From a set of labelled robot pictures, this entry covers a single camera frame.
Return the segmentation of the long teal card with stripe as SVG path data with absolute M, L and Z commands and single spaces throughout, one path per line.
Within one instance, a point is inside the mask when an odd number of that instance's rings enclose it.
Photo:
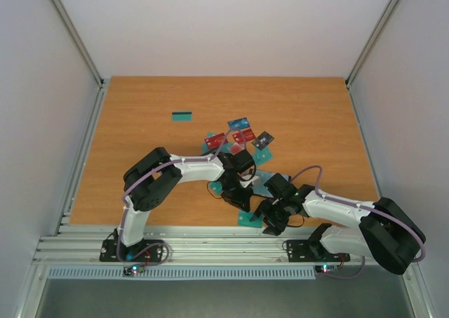
M 257 171 L 255 174 L 255 181 L 253 182 L 253 192 L 254 194 L 261 197 L 272 197 L 267 187 L 264 185 L 274 173 L 267 171 Z

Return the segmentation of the teal VIP card front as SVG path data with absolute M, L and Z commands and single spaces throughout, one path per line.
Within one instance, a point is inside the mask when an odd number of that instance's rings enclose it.
M 262 219 L 253 219 L 253 212 L 239 211 L 237 225 L 241 227 L 262 228 Z

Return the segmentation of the black leather card holder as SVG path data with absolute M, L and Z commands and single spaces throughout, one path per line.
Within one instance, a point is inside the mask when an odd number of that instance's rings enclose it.
M 274 175 L 264 184 L 267 189 L 269 190 L 269 192 L 272 194 L 272 197 L 270 199 L 275 199 L 279 193 L 282 193 L 282 191 L 284 191 L 286 188 L 289 187 L 290 185 L 290 175 L 286 175 L 286 174 L 279 174 L 280 177 L 276 177 L 274 178 L 276 174 L 274 173 Z M 253 195 L 253 182 L 255 181 L 255 176 L 253 177 L 253 180 L 251 182 L 251 184 L 249 184 L 249 189 L 252 191 Z

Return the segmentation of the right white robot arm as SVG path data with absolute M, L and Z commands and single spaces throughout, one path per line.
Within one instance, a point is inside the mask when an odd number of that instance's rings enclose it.
M 289 259 L 321 264 L 340 254 L 371 258 L 392 274 L 403 274 L 411 263 L 426 256 L 426 237 L 391 199 L 355 201 L 327 194 L 313 185 L 296 187 L 275 174 L 264 184 L 271 194 L 256 208 L 253 219 L 263 219 L 265 234 L 279 236 L 290 217 L 321 218 L 306 240 L 289 240 Z

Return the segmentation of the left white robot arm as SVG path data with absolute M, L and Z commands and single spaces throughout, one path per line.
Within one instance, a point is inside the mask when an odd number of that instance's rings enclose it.
M 123 176 L 125 204 L 117 228 L 116 252 L 124 260 L 135 260 L 141 252 L 141 241 L 151 210 L 160 206 L 179 184 L 196 181 L 219 182 L 221 197 L 232 206 L 249 212 L 253 196 L 254 175 L 243 173 L 255 168 L 247 150 L 237 154 L 209 153 L 196 157 L 169 154 L 157 147 Z

